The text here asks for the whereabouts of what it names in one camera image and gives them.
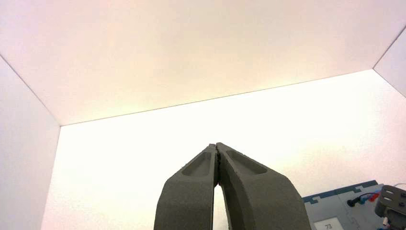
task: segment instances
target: electronic component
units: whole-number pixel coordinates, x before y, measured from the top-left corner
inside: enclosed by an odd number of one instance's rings
[[[384,217],[383,225],[390,230],[406,230],[406,191],[385,185],[375,206],[375,213]]]
[[[303,198],[312,230],[377,230],[383,218],[374,213],[383,184],[369,181]],[[350,207],[348,200],[354,200]]]

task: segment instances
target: gray circuit board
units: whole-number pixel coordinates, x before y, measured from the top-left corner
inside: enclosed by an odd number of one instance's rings
[[[364,193],[380,191],[383,184],[369,181],[303,198],[312,230],[377,230],[383,218],[375,214],[376,200],[354,207],[347,205]]]

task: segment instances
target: white panel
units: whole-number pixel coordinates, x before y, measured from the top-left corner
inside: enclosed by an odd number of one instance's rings
[[[406,32],[403,31],[382,59],[375,71],[395,89],[406,96]]]
[[[59,124],[0,58],[0,229],[39,230]]]
[[[2,0],[0,51],[60,124],[371,69],[405,0]]]
[[[405,182],[405,117],[406,99],[368,70],[64,126],[42,229],[150,230],[164,182],[218,141],[287,175],[302,196]],[[227,226],[221,202],[215,230]]]

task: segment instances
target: gray gripper finger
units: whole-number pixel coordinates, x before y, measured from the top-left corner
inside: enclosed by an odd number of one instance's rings
[[[217,154],[210,144],[165,183],[154,230],[211,230]]]
[[[311,230],[287,177],[222,143],[216,147],[230,230]]]

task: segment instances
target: white ceiling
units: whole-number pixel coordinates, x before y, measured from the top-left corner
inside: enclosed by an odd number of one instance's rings
[[[404,0],[2,0],[0,53],[60,124],[371,69]]]

